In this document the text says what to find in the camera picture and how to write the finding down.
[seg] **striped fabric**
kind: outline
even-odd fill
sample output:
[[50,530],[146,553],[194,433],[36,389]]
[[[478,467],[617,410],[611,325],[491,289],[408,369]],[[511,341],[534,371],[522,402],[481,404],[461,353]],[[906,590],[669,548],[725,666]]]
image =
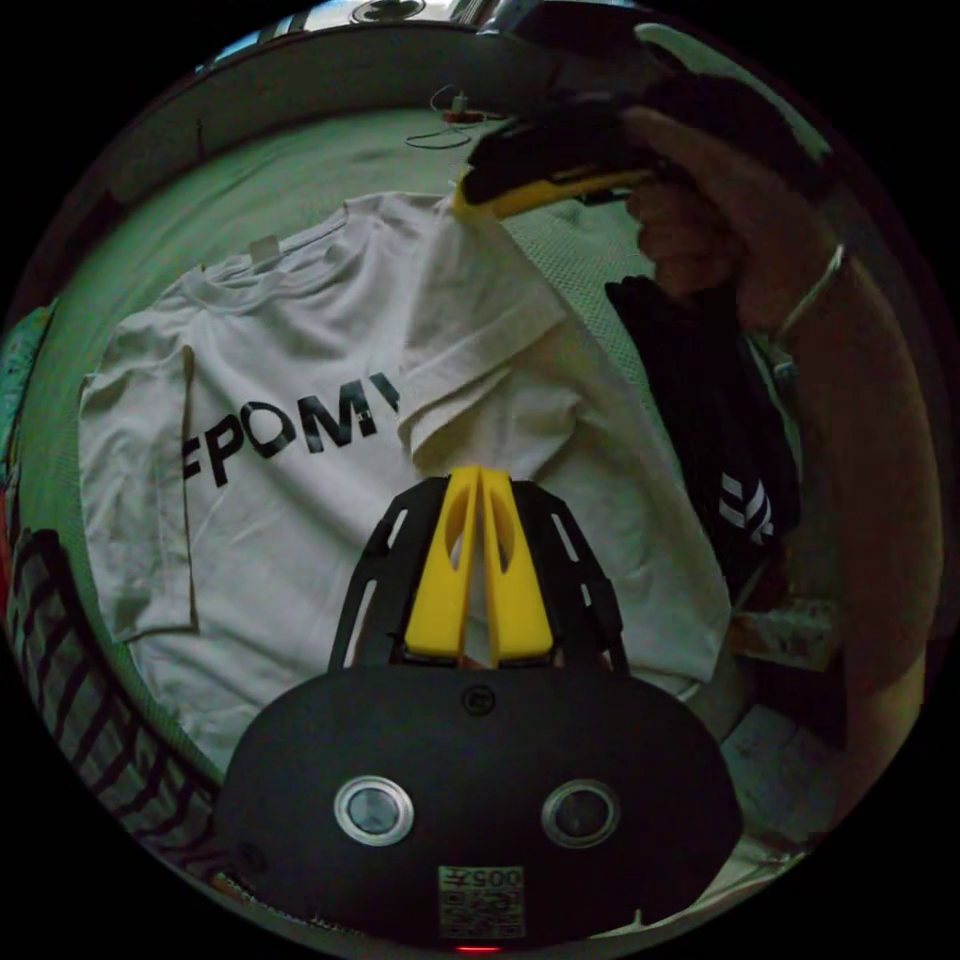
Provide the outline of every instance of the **striped fabric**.
[[228,864],[214,837],[216,784],[144,722],[112,674],[57,534],[20,529],[15,489],[5,506],[14,545],[7,637],[45,726],[134,840],[209,883]]

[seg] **black lettering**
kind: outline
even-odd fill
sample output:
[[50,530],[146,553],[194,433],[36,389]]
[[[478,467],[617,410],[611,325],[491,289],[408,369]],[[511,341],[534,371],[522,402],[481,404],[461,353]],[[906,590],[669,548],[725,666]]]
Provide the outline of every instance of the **black lettering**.
[[[219,440],[226,434],[232,434],[231,438],[221,447]],[[243,446],[243,429],[240,421],[231,413],[224,417],[215,427],[204,433],[204,439],[207,441],[207,451],[210,454],[210,464],[213,467],[213,478],[218,487],[222,487],[227,482],[227,471],[223,469],[223,464],[227,457],[232,457]]]
[[370,382],[377,388],[380,396],[393,407],[394,413],[400,412],[400,394],[396,387],[387,379],[383,373],[373,373],[370,375]]
[[183,479],[189,480],[200,472],[200,462],[194,460],[193,463],[187,463],[187,457],[191,453],[196,453],[200,449],[200,438],[191,437],[183,445]]
[[[280,433],[266,443],[258,440],[253,435],[253,430],[250,429],[250,418],[257,410],[269,410],[270,413],[280,421]],[[293,422],[282,410],[278,410],[273,404],[251,400],[250,403],[243,405],[243,409],[240,411],[240,419],[243,421],[243,430],[247,435],[247,439],[250,441],[253,449],[256,450],[264,460],[269,460],[271,457],[276,456],[284,447],[297,439],[297,431],[293,426]]]
[[316,397],[303,397],[298,400],[297,409],[300,411],[303,433],[307,438],[307,448],[311,453],[323,452],[319,429],[321,426],[338,447],[345,447],[350,443],[353,439],[353,411],[356,411],[357,423],[363,436],[369,437],[377,432],[377,425],[373,422],[370,405],[359,380],[351,380],[340,388],[339,423]]

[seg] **white stripe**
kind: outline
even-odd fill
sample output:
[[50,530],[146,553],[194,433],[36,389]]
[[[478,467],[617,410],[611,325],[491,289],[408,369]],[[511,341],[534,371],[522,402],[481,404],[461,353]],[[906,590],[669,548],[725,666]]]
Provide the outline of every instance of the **white stripe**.
[[726,474],[723,474],[723,476],[720,478],[720,483],[727,493],[732,493],[733,496],[735,496],[738,500],[743,499],[743,487],[740,486],[740,484],[737,483],[733,477],[728,477]]
[[764,534],[764,533],[770,533],[770,534],[773,533],[773,524],[770,523],[770,514],[771,514],[771,512],[772,512],[772,511],[771,511],[771,509],[770,509],[770,501],[768,500],[768,501],[767,501],[767,512],[764,514],[763,522],[760,524],[760,526],[759,526],[756,530],[753,531],[753,535],[750,537],[750,539],[751,539],[754,543],[763,543],[763,534]]
[[[760,508],[763,506],[763,501],[766,499],[766,497],[767,497],[767,491],[763,489],[763,483],[758,480],[757,492],[753,495],[753,499],[747,504],[748,520],[752,520],[760,512]],[[770,504],[768,501],[767,510],[769,511],[769,509],[770,509]]]
[[740,527],[741,529],[746,527],[747,520],[742,513],[738,513],[732,507],[727,506],[722,500],[720,501],[720,516],[724,520],[729,520],[735,527]]

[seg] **green mesh surface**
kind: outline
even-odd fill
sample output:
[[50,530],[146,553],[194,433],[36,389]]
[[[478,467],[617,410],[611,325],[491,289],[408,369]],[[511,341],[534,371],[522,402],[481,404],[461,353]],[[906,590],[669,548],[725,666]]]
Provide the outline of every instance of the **green mesh surface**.
[[[391,190],[448,193],[470,146],[415,150],[403,142],[439,126],[436,115],[424,111],[367,113],[285,132],[216,158],[133,211],[60,292],[24,404],[22,520],[58,531],[91,625],[119,677],[147,719],[211,777],[219,779],[220,772],[148,694],[127,649],[110,643],[100,618],[77,475],[81,380],[96,369],[115,326],[198,263],[217,263],[267,234],[304,230],[336,212],[347,197]],[[505,225],[637,386],[640,402],[666,437],[643,365],[603,290],[609,280],[649,269],[623,205],[557,204]]]

